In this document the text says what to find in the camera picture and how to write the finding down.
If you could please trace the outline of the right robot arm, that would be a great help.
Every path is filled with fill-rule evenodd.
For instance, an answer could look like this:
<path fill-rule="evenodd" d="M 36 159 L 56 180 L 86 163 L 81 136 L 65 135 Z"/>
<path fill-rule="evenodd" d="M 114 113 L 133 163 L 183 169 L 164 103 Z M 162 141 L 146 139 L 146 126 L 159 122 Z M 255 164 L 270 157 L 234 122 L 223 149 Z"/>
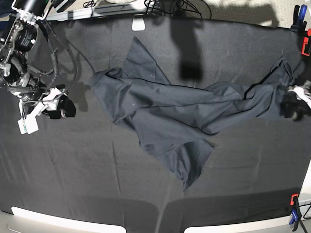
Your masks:
<path fill-rule="evenodd" d="M 54 85 L 59 76 L 57 49 L 53 48 L 43 21 L 52 0 L 15 0 L 8 25 L 0 37 L 0 85 L 18 97 L 22 119 L 47 115 L 51 119 L 75 117 L 76 108 L 65 85 Z M 43 71 L 28 63 L 28 52 L 42 32 L 51 50 L 52 68 Z"/>

